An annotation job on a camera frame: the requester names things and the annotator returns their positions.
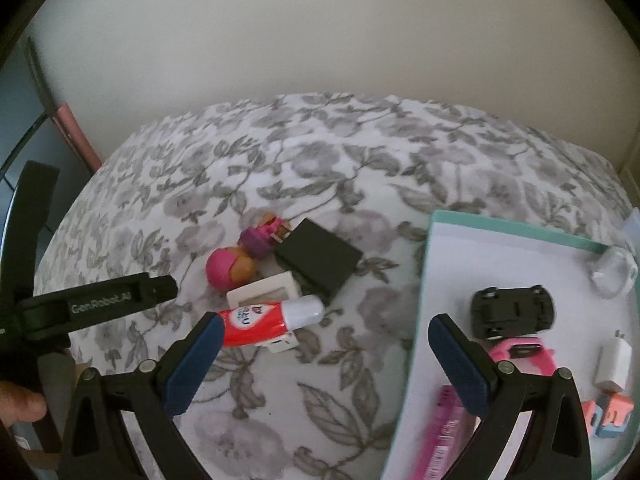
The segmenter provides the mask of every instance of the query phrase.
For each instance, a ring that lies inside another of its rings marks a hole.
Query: blue block
[[[162,406],[168,417],[187,411],[224,338],[225,323],[220,316],[213,316],[164,384]]]
[[[429,323],[429,344],[465,409],[486,418],[491,408],[491,388],[480,370],[437,317]]]
[[[602,421],[604,420],[604,414],[607,413],[609,409],[609,403],[611,402],[611,397],[604,395],[598,399],[598,406],[602,409],[603,415],[600,418],[600,423],[598,424],[598,428],[596,429],[596,436],[599,438],[616,438],[625,432],[626,427],[629,424],[629,420],[631,420],[631,414],[633,410],[628,412],[625,417],[625,421],[622,426],[614,426],[613,423],[607,424],[606,426],[602,425]]]
[[[591,420],[586,421],[587,425],[590,428],[593,428],[590,434],[595,434],[596,430],[600,427],[600,423],[602,422],[603,416],[604,416],[604,412],[602,411],[602,408],[596,404]]]

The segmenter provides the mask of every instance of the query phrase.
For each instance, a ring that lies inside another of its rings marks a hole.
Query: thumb
[[[47,413],[41,394],[6,381],[0,381],[0,419],[6,428],[17,420],[35,422]]]

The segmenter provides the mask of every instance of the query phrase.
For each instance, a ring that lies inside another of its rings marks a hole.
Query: bed
[[[146,271],[180,292],[72,334],[103,373],[156,359],[225,300],[204,263],[265,211],[364,252],[300,346],[226,349],[176,424],[212,478],[378,478],[410,365],[430,214],[470,212],[623,244],[630,203],[596,153],[474,108],[396,96],[281,95],[143,126],[56,231],[36,293]],[[150,478],[159,478],[127,421]]]

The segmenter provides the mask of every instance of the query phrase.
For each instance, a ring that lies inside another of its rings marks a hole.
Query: printed label
[[[447,423],[440,430],[441,438],[451,438],[449,435],[455,433],[459,420],[448,420]]]
[[[275,308],[274,304],[263,303],[252,306],[241,306],[229,314],[229,322],[235,328],[247,330],[254,327],[268,312]]]
[[[80,314],[81,312],[88,312],[94,308],[100,308],[115,303],[122,303],[123,301],[131,301],[131,293],[123,292],[122,294],[115,294],[110,298],[100,298],[100,300],[91,300],[83,304],[71,305],[71,312],[73,314]]]
[[[31,446],[29,446],[29,443],[27,442],[27,439],[24,438],[23,436],[17,436],[14,435],[15,438],[15,443],[20,446],[22,449],[27,449],[27,450],[31,450]]]
[[[442,478],[442,469],[446,463],[447,456],[449,455],[449,447],[448,446],[436,446],[433,450],[433,456],[431,457],[431,462],[429,462],[429,467],[427,468],[427,474],[424,476],[425,479],[436,479]]]

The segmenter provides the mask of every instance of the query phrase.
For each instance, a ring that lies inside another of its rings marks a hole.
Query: pink toy
[[[205,265],[207,281],[221,294],[246,285],[255,272],[255,263],[241,247],[224,247],[211,253]]]
[[[263,260],[289,231],[289,222],[267,213],[258,227],[249,227],[240,233],[238,244],[256,260]]]
[[[538,337],[517,337],[500,341],[489,350],[495,362],[528,359],[540,373],[551,377],[556,371],[555,351],[547,349]]]
[[[444,476],[456,458],[466,416],[453,386],[441,387],[411,480],[440,480]]]
[[[288,221],[265,213],[256,227],[242,231],[237,247],[224,247],[211,253],[205,266],[209,285],[221,294],[246,285],[255,273],[254,258],[267,257],[290,231]]]

